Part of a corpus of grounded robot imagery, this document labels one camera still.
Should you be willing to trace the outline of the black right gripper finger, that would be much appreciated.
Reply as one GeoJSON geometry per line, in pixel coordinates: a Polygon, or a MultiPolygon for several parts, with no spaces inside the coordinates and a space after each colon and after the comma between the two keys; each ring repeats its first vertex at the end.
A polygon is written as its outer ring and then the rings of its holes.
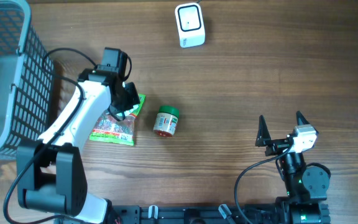
{"type": "Polygon", "coordinates": [[[257,137],[255,140],[255,146],[262,147],[262,146],[268,146],[271,142],[270,133],[267,127],[267,124],[265,122],[265,118],[263,115],[259,116],[259,126],[258,126],[258,132],[257,137]]]}
{"type": "Polygon", "coordinates": [[[299,125],[299,126],[310,124],[310,123],[307,121],[307,119],[303,116],[303,114],[301,113],[301,111],[297,111],[297,112],[296,112],[296,122],[297,122],[297,125],[299,125]]]}

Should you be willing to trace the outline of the green snack bag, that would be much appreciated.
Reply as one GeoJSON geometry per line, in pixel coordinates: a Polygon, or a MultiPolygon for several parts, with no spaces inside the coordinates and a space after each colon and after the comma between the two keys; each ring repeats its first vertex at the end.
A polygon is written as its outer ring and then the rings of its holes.
{"type": "Polygon", "coordinates": [[[104,112],[97,120],[89,139],[91,141],[110,142],[128,146],[134,145],[135,119],[145,101],[145,95],[139,94],[140,105],[124,121],[116,121],[104,112]]]}

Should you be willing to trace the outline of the green lid spice jar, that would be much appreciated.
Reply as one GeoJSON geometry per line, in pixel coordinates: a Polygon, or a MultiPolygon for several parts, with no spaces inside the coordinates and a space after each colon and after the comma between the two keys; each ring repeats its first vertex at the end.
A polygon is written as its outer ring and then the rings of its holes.
{"type": "Polygon", "coordinates": [[[175,107],[162,105],[159,108],[154,124],[154,132],[160,136],[172,137],[175,134],[179,110],[175,107]]]}

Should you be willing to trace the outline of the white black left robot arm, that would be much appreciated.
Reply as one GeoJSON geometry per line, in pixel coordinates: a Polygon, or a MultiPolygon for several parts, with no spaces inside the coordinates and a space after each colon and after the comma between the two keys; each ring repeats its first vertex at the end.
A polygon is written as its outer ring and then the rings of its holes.
{"type": "Polygon", "coordinates": [[[88,192],[81,151],[105,111],[123,120],[139,103],[135,85],[116,72],[86,69],[60,116],[35,141],[17,148],[17,190],[22,208],[51,213],[52,219],[106,223],[111,204],[88,192]]]}

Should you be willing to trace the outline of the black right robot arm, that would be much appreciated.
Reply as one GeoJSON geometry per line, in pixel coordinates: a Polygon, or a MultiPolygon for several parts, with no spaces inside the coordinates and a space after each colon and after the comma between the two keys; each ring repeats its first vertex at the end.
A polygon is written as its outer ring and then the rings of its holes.
{"type": "Polygon", "coordinates": [[[271,214],[259,209],[257,217],[265,223],[330,223],[327,191],[331,171],[324,165],[307,164],[303,153],[314,148],[319,132],[296,112],[297,125],[283,139],[272,139],[265,122],[259,116],[255,145],[266,147],[266,156],[277,156],[275,164],[287,190],[286,197],[277,197],[271,214]]]}

